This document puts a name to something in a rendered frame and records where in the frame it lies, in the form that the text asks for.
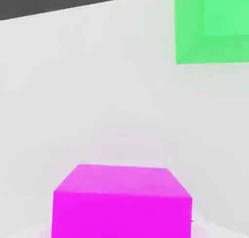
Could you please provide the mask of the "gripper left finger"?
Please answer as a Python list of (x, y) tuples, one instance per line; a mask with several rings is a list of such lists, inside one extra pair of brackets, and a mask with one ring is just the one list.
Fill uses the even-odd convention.
[(46, 227), (32, 227), (24, 230), (21, 238), (51, 238), (51, 231)]

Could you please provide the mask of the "small magenta cube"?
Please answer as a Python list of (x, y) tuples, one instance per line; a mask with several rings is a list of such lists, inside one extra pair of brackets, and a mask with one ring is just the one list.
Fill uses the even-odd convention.
[(192, 202), (168, 169), (78, 165), (53, 192), (51, 238), (191, 238)]

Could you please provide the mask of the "large green box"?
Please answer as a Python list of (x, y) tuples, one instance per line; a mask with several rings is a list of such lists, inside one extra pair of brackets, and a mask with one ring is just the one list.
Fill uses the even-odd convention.
[(174, 0), (177, 64), (249, 62), (249, 0)]

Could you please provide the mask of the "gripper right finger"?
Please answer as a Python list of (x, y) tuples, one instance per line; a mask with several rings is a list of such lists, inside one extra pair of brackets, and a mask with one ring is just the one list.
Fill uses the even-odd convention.
[(211, 222), (192, 222), (191, 238), (241, 238), (241, 234)]

